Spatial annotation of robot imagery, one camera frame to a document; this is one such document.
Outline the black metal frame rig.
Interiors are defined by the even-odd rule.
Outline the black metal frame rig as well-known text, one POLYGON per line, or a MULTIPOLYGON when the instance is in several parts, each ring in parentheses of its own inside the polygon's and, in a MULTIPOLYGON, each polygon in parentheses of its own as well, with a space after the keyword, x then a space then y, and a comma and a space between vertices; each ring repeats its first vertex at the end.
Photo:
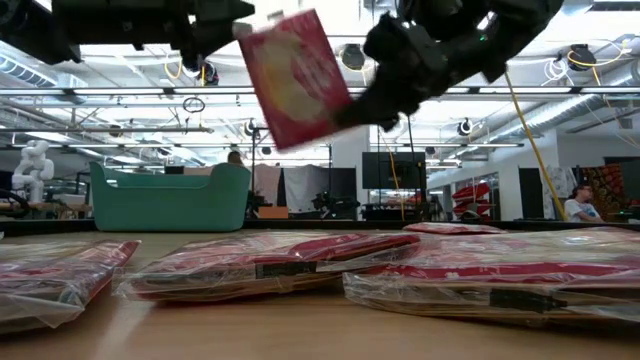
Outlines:
MULTIPOLYGON (((331 154, 330 148, 327 146, 321 146, 319 149, 311 149, 311 150, 297 150, 297 151, 289 151, 282 152, 275 149, 274 145, 269 145, 266 143, 266 140, 270 139, 270 134, 267 132, 265 127, 259 126, 254 130, 254 136, 251 138, 251 150, 249 154, 249 168, 252 173, 252 179, 250 183, 250 191, 253 195, 253 199, 251 200, 252 205, 258 211, 260 207, 270 207, 270 206, 280 206, 287 207, 286 196, 285 196, 285 182, 283 169, 284 168, 293 168, 293 167, 302 167, 305 165, 315 165, 318 167, 328 168, 329 169, 329 188, 328 192, 331 188, 331 154), (279 167, 281 169, 281 176, 279 180, 279 189, 278 189, 278 198, 277 204, 272 205, 267 203, 263 197, 259 196, 254 191, 254 168, 258 164, 265 164, 270 166, 279 167)), ((307 213, 290 213, 289 217, 298 217, 309 216, 312 212, 318 212, 316 209, 307 213)))

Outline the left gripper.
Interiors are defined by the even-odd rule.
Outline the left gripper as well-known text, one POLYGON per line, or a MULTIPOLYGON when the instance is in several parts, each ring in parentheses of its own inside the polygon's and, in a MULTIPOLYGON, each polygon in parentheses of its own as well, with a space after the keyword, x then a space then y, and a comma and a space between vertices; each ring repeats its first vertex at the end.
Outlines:
POLYGON ((244 0, 52 0, 54 64, 81 61, 82 45, 169 44, 190 69, 201 63, 197 46, 235 40, 236 20, 251 16, 244 0), (191 26, 189 16, 196 21, 191 26))

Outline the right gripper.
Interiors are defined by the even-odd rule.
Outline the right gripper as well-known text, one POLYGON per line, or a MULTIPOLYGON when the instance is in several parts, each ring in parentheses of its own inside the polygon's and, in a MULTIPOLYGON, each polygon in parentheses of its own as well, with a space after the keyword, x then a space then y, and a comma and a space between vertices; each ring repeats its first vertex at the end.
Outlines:
POLYGON ((493 81, 505 72, 505 52, 492 32, 472 30, 448 40, 436 40, 423 29, 401 33, 402 46, 380 62, 378 94, 364 93, 337 110, 338 128, 377 125, 390 131, 399 114, 414 114, 421 102, 481 73, 493 81))

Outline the dark patterned cloth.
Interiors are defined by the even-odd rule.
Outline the dark patterned cloth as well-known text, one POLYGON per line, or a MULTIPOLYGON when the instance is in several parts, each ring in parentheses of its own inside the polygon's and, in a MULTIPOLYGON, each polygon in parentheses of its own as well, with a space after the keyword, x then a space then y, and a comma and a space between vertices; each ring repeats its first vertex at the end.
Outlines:
POLYGON ((602 217, 621 211, 628 205, 619 164, 585 167, 581 171, 592 189, 593 204, 602 217))

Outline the shelf with red bins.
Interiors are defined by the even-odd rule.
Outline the shelf with red bins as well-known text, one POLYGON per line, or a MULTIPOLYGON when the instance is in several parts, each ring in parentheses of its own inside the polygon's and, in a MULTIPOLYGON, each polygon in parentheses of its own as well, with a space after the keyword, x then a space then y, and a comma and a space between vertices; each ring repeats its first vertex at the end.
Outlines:
POLYGON ((453 213, 460 217, 473 212, 484 219, 492 219, 496 212, 497 198, 487 182, 473 183, 462 187, 452 195, 453 213))

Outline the teal plastic basket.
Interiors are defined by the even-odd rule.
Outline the teal plastic basket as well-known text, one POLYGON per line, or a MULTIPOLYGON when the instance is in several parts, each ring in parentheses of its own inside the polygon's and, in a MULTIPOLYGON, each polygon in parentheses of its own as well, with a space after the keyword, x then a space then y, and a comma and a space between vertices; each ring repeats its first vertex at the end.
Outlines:
POLYGON ((96 226, 105 232, 232 232, 243 226, 251 173, 222 163, 203 175, 123 173, 90 164, 96 226))

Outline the pale pink hanging cloth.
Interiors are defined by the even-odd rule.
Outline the pale pink hanging cloth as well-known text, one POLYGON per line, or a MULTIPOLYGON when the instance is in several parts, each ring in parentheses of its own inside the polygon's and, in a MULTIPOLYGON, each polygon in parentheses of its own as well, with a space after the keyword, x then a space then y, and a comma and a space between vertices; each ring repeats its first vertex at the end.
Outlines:
POLYGON ((258 164, 254 168, 254 191, 263 197, 267 203, 277 204, 279 180, 281 169, 279 167, 258 164))

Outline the black tall panel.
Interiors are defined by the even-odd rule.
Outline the black tall panel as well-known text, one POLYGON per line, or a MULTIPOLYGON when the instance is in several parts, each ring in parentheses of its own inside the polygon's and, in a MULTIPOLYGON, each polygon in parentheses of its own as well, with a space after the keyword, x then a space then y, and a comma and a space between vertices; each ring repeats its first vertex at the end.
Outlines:
POLYGON ((520 196, 524 219, 544 217, 543 189, 538 168, 519 168, 520 196))

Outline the black wall monitor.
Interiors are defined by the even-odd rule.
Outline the black wall monitor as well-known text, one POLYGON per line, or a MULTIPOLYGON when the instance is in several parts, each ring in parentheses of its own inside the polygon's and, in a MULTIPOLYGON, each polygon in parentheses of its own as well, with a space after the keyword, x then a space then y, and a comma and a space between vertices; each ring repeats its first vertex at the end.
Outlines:
POLYGON ((369 190, 410 190, 426 187, 425 154, 364 152, 362 186, 369 190))

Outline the white hanging cloth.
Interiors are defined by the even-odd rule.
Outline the white hanging cloth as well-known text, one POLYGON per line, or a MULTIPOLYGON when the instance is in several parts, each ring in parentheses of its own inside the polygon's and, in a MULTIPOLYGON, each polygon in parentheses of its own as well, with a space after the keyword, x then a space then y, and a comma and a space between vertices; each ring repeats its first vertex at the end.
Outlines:
POLYGON ((286 203, 290 213, 315 210, 316 195, 329 188, 329 169, 315 165, 284 168, 286 203))

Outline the red Orville popcorn bag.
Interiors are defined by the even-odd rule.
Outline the red Orville popcorn bag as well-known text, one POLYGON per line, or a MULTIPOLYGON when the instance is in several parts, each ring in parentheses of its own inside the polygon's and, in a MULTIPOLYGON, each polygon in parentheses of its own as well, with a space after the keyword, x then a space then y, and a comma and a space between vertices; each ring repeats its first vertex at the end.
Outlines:
POLYGON ((347 299, 409 315, 530 327, 640 328, 640 232, 429 236, 351 261, 347 299))
POLYGON ((407 225, 403 231, 420 232, 439 235, 478 235, 478 234, 504 234, 505 231, 496 227, 478 224, 464 223, 436 223, 421 222, 407 225))
POLYGON ((277 149, 340 130, 335 115, 351 97, 315 10, 286 17, 238 42, 277 149))
POLYGON ((138 240, 0 244, 0 335, 75 320, 138 240))
POLYGON ((131 300, 218 302, 335 283, 348 271, 406 258, 420 245, 408 232, 266 231, 191 242, 121 275, 114 292, 131 300))

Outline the black aluminium table frame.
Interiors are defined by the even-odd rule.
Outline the black aluminium table frame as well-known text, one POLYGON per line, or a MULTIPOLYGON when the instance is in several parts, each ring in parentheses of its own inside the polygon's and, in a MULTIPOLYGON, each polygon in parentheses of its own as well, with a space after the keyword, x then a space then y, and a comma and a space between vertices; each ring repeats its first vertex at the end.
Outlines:
MULTIPOLYGON (((400 230, 409 225, 401 221, 348 221, 348 220, 246 220, 242 230, 400 230)), ((559 221, 490 221, 488 226, 507 231, 556 231, 577 228, 610 226, 640 232, 640 224, 625 223, 568 223, 559 221)), ((45 235, 58 233, 97 231, 95 222, 80 220, 27 220, 0 223, 0 232, 6 237, 45 235)))

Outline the black machine on bench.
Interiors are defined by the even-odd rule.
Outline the black machine on bench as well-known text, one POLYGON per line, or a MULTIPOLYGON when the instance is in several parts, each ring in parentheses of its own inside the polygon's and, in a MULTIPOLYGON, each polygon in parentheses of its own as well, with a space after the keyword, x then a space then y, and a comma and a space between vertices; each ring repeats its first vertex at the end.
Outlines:
POLYGON ((353 197, 334 197, 329 192, 318 193, 312 204, 320 212, 321 220, 333 219, 340 213, 355 212, 360 206, 353 197))

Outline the white hanging coat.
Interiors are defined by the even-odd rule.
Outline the white hanging coat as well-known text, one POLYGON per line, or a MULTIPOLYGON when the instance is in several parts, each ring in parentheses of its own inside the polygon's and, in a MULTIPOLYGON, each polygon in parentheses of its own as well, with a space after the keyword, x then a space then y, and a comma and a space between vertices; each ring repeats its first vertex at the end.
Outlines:
MULTIPOLYGON (((547 175, 551 181, 551 185, 556 191, 559 200, 563 202, 572 194, 573 189, 577 186, 577 181, 570 167, 546 167, 547 175)), ((544 175, 541 175, 543 186, 543 204, 546 207, 554 204, 551 189, 544 175)))

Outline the white humanoid robot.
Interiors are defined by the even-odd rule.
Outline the white humanoid robot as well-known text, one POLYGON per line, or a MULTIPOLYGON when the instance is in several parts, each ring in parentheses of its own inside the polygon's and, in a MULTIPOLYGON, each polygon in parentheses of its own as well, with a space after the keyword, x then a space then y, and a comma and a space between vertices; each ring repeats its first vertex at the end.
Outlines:
POLYGON ((49 147, 45 140, 30 140, 21 149, 21 160, 12 175, 12 189, 25 191, 29 203, 41 203, 44 182, 53 179, 55 165, 46 157, 49 147))

